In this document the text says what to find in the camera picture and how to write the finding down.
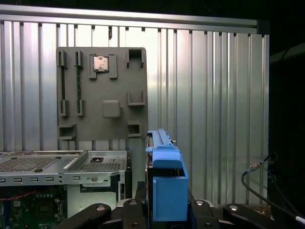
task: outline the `aluminum panel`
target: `aluminum panel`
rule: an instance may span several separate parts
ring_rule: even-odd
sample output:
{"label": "aluminum panel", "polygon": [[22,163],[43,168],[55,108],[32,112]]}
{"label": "aluminum panel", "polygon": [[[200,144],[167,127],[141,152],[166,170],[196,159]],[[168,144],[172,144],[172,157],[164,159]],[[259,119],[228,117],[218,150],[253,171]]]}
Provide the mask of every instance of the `aluminum panel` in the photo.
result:
{"label": "aluminum panel", "polygon": [[56,25],[42,24],[41,45],[41,149],[57,149]]}
{"label": "aluminum panel", "polygon": [[221,203],[235,202],[235,157],[236,157],[236,36],[228,34],[228,104],[227,104],[227,159],[226,194]]}
{"label": "aluminum panel", "polygon": [[161,32],[159,32],[160,38],[159,38],[159,53],[160,57],[159,58],[159,81],[160,81],[160,86],[159,86],[159,104],[160,104],[160,113],[158,116],[161,118],[159,120],[159,123],[161,124],[160,127],[167,130],[168,125],[167,125],[167,113],[168,113],[168,108],[167,108],[167,31],[166,29],[161,29]]}
{"label": "aluminum panel", "polygon": [[147,96],[148,96],[148,128],[156,130],[160,127],[158,105],[158,30],[145,29],[145,49],[147,61]]}
{"label": "aluminum panel", "polygon": [[[263,152],[261,133],[263,131],[263,91],[262,91],[262,36],[252,34],[250,36],[250,164],[260,161]],[[260,192],[261,174],[251,173],[249,176],[250,186],[256,192]],[[249,193],[249,203],[257,203],[259,198]]]}
{"label": "aluminum panel", "polygon": [[236,164],[235,201],[246,201],[246,188],[240,180],[249,165],[249,39],[248,34],[236,37]]}
{"label": "aluminum panel", "polygon": [[221,168],[221,98],[220,98],[220,41],[219,33],[213,33],[213,129],[212,129],[212,203],[220,202],[219,169]]}
{"label": "aluminum panel", "polygon": [[207,33],[206,199],[213,197],[213,33]]}
{"label": "aluminum panel", "polygon": [[221,117],[220,117],[220,165],[219,165],[219,191],[220,203],[226,202],[227,190],[227,139],[228,139],[228,34],[223,32],[220,37],[220,92],[221,92]]}
{"label": "aluminum panel", "polygon": [[167,132],[172,137],[172,139],[177,139],[176,134],[176,80],[177,80],[177,33],[174,33],[173,30],[168,30],[167,34]]}
{"label": "aluminum panel", "polygon": [[[129,149],[135,190],[144,178],[143,140],[57,141],[51,65],[58,46],[145,47],[149,127],[163,127],[177,140],[194,196],[214,204],[258,202],[240,175],[268,153],[269,36],[248,37],[256,28],[244,20],[91,10],[71,16],[45,8],[40,17],[37,8],[32,14],[31,7],[16,7],[14,15],[0,10],[6,12],[0,14],[0,150]],[[266,172],[255,176],[247,182],[266,196]]]}
{"label": "aluminum panel", "polygon": [[[262,39],[263,46],[263,155],[261,158],[268,156],[268,133],[269,133],[269,46],[270,46],[270,37],[265,35]],[[260,194],[264,197],[267,196],[267,182],[268,182],[268,173],[266,171],[267,165],[264,165],[264,169],[261,170],[261,186]]]}
{"label": "aluminum panel", "polygon": [[179,147],[188,174],[190,159],[190,32],[177,31],[177,146]]}
{"label": "aluminum panel", "polygon": [[23,150],[39,150],[41,141],[40,56],[37,23],[23,24],[22,46],[22,148]]}
{"label": "aluminum panel", "polygon": [[13,23],[14,150],[22,150],[20,23]]}
{"label": "aluminum panel", "polygon": [[195,198],[206,199],[207,34],[203,31],[193,31],[192,49],[192,193]]}
{"label": "aluminum panel", "polygon": [[109,46],[109,30],[108,26],[95,26],[92,31],[93,47]]}
{"label": "aluminum panel", "polygon": [[15,148],[15,107],[14,107],[14,72],[13,72],[13,24],[10,21],[4,22],[4,137],[8,151]]}
{"label": "aluminum panel", "polygon": [[3,78],[4,78],[4,74],[3,74],[3,68],[4,68],[4,58],[3,56],[5,56],[3,54],[4,52],[4,25],[0,24],[0,107],[1,107],[1,112],[0,112],[0,150],[3,151],[4,150],[4,142],[5,140],[3,139],[3,131],[4,131],[4,125],[3,125],[3,118],[5,119],[5,117],[3,117],[3,109],[5,108],[4,104],[3,104]]}

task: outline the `blue plastic bracket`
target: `blue plastic bracket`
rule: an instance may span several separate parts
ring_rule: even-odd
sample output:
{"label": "blue plastic bracket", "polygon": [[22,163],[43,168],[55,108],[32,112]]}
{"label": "blue plastic bracket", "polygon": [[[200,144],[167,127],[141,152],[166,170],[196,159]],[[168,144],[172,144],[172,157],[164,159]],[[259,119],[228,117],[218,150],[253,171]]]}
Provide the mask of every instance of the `blue plastic bracket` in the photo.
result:
{"label": "blue plastic bracket", "polygon": [[152,166],[159,169],[179,169],[178,177],[153,178],[153,221],[186,221],[188,202],[188,174],[180,150],[163,129],[148,131],[152,134]]}

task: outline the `screw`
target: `screw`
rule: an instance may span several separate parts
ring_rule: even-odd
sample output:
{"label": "screw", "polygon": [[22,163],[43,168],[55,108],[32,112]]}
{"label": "screw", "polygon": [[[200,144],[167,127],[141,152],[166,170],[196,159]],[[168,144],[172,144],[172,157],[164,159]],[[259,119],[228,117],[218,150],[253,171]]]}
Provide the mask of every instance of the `screw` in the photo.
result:
{"label": "screw", "polygon": [[198,200],[198,201],[196,201],[196,204],[199,205],[199,206],[201,206],[201,205],[203,205],[203,201]]}
{"label": "screw", "polygon": [[104,208],[103,205],[100,205],[100,206],[98,206],[98,207],[96,208],[96,210],[97,210],[97,211],[104,211],[105,208]]}
{"label": "screw", "polygon": [[137,204],[137,201],[131,200],[131,201],[129,202],[129,204],[130,204],[130,205],[136,205],[136,204]]}
{"label": "screw", "polygon": [[96,181],[98,180],[98,177],[97,177],[97,176],[93,176],[93,177],[91,177],[91,180],[92,180],[93,182],[96,182]]}
{"label": "screw", "polygon": [[211,225],[210,223],[205,223],[204,226],[205,226],[206,228],[210,228],[212,225]]}
{"label": "screw", "polygon": [[229,207],[232,211],[237,211],[238,210],[238,207],[237,206],[234,206],[234,205],[231,205]]}

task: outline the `motherboard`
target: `motherboard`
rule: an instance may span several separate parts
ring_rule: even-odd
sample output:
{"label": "motherboard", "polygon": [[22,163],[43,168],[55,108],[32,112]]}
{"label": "motherboard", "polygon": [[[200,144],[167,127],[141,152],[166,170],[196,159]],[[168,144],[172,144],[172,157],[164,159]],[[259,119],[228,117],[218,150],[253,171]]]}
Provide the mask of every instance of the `motherboard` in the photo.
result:
{"label": "motherboard", "polygon": [[0,229],[51,229],[67,218],[66,186],[3,187]]}

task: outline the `gray plastic board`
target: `gray plastic board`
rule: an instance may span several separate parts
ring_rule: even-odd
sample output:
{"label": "gray plastic board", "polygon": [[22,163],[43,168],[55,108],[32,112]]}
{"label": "gray plastic board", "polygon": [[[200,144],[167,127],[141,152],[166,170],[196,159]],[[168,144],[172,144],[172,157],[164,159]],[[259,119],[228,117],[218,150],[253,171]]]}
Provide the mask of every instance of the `gray plastic board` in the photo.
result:
{"label": "gray plastic board", "polygon": [[60,140],[146,136],[144,48],[60,47],[56,58]]}

